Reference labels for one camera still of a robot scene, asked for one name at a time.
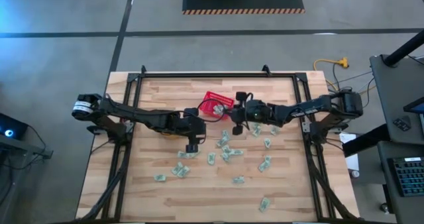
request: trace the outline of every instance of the blue light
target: blue light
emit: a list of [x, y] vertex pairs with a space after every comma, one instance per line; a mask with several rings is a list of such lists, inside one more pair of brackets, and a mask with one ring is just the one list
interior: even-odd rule
[[12, 137], [13, 136], [13, 131], [12, 130], [5, 131], [5, 136], [6, 137]]

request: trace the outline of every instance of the keyboard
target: keyboard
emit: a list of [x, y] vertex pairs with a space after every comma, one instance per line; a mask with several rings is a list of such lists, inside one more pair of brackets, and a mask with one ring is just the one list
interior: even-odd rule
[[400, 196], [424, 196], [424, 157], [389, 158], [388, 161]]

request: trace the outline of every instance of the crumpled dollar bill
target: crumpled dollar bill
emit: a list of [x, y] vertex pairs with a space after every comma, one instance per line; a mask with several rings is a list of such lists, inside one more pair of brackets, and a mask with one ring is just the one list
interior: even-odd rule
[[221, 157], [223, 158], [225, 162], [230, 162], [230, 154], [224, 152], [221, 154]]
[[228, 131], [223, 130], [222, 131], [222, 136], [223, 137], [220, 140], [218, 140], [218, 142], [217, 142], [217, 146], [219, 148], [221, 148], [222, 146], [226, 145], [227, 142], [230, 140], [230, 135], [228, 134]]
[[154, 178], [154, 181], [156, 181], [156, 182], [165, 182], [166, 181], [166, 176], [163, 175], [163, 174], [155, 175], [153, 178]]
[[197, 155], [199, 155], [199, 153], [200, 153], [200, 151], [196, 152], [196, 153], [186, 153], [186, 152], [178, 151], [177, 157], [178, 158], [194, 158]]
[[233, 178], [233, 183], [234, 184], [243, 184], [244, 183], [244, 176], [239, 176], [239, 177]]
[[271, 200], [264, 197], [262, 201], [260, 202], [259, 211], [263, 213], [270, 206], [270, 204], [271, 204]]
[[207, 154], [207, 163], [208, 165], [214, 165], [215, 164], [215, 156], [217, 154], [215, 154], [214, 152], [210, 152], [209, 154]]
[[229, 145], [224, 145], [224, 146], [222, 146], [222, 148], [221, 148], [222, 150], [223, 150], [223, 152], [226, 152], [226, 153], [230, 153], [231, 152], [231, 148], [230, 148], [230, 146]]
[[280, 131], [280, 128], [279, 127], [277, 127], [277, 126], [275, 126], [275, 125], [272, 125], [271, 126], [271, 135], [277, 135], [278, 134], [278, 132]]
[[172, 168], [171, 173], [177, 175], [177, 173], [184, 167], [183, 163], [178, 162], [175, 168]]
[[179, 178], [184, 178], [187, 173], [190, 171], [190, 168], [187, 166], [184, 166], [178, 173], [177, 173], [177, 177]]
[[213, 113], [215, 115], [222, 115], [224, 113], [225, 109], [228, 109], [228, 106], [226, 106], [226, 105], [224, 105], [224, 106], [216, 105], [216, 106], [213, 107]]
[[243, 155], [244, 154], [244, 152], [243, 152], [243, 150], [235, 150], [235, 149], [232, 149], [231, 151], [230, 151], [230, 153], [229, 153], [230, 155]]
[[253, 123], [252, 129], [253, 129], [252, 135], [254, 137], [258, 137], [260, 135], [260, 132], [262, 131], [262, 127], [260, 126], [259, 123]]
[[271, 167], [271, 156], [265, 156], [265, 160], [259, 165], [259, 172], [263, 172], [265, 169]]
[[271, 140], [268, 139], [268, 138], [265, 138], [264, 144], [265, 144], [265, 148], [270, 148], [271, 147]]

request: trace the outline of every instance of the table frame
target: table frame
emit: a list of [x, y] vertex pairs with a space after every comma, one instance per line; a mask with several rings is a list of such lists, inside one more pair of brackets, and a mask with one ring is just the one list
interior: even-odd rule
[[[303, 91], [305, 94], [306, 101], [311, 99], [311, 94], [309, 91], [309, 84], [307, 81], [307, 74], [304, 72], [293, 72], [293, 73], [284, 73], [284, 72], [271, 72], [270, 69], [265, 65], [262, 68], [261, 72], [174, 72], [174, 73], [164, 73], [164, 72], [147, 72], [146, 68], [143, 66], [141, 73], [129, 73], [127, 76], [127, 85], [125, 88], [125, 94], [123, 99], [123, 104], [128, 105], [129, 96], [131, 92], [131, 87], [133, 83], [136, 83], [135, 93], [134, 93], [134, 102], [133, 107], [138, 106], [138, 101], [141, 93], [142, 80], [144, 78], [289, 78], [293, 82], [293, 89], [295, 93], [296, 103], [302, 102], [301, 92], [299, 88], [299, 83], [303, 86]], [[308, 115], [305, 117], [300, 117], [299, 122], [305, 122], [308, 118], [311, 122], [315, 121], [314, 115]], [[317, 161], [319, 170], [316, 167], [313, 156], [311, 153], [311, 139], [309, 133], [305, 132], [301, 128], [303, 145], [305, 148], [305, 157], [308, 166], [309, 179], [311, 182], [311, 190], [314, 201], [315, 213], [317, 216], [318, 222], [323, 223], [377, 223], [377, 222], [367, 222], [359, 219], [350, 219], [353, 215], [341, 214], [345, 219], [337, 219], [335, 214], [335, 207], [339, 210], [340, 213], [344, 210], [344, 206], [339, 201], [335, 193], [332, 191], [329, 185], [329, 179], [327, 175], [327, 169], [325, 167], [325, 161], [323, 156], [323, 147], [321, 144], [317, 146]], [[129, 142], [125, 145], [125, 152], [123, 156], [123, 161], [120, 168], [117, 170], [119, 154], [121, 153], [121, 146], [115, 145], [113, 151], [113, 157], [111, 161], [111, 167], [109, 171], [108, 185], [105, 192], [100, 197], [99, 201], [93, 206], [98, 210], [102, 209], [102, 214], [100, 219], [96, 219], [97, 215], [92, 215], [90, 218], [76, 219], [74, 221], [78, 223], [119, 223], [121, 218], [121, 210], [123, 204], [123, 198], [125, 194], [125, 182], [127, 179], [127, 170], [129, 166], [129, 158], [131, 153], [131, 145], [133, 139], [132, 130], [129, 137]], [[319, 190], [317, 182], [321, 185], [324, 190], [327, 209], [329, 217], [323, 217], [323, 210], [321, 207]], [[115, 206], [115, 213], [113, 217], [109, 217], [109, 209], [111, 203], [111, 195], [113, 190], [118, 186], [117, 193], [117, 202]]]

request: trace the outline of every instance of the yellow striped edge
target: yellow striped edge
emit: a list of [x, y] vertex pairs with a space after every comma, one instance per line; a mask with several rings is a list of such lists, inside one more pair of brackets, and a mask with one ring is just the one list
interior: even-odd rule
[[273, 14], [301, 14], [305, 9], [188, 9], [183, 15], [273, 15]]

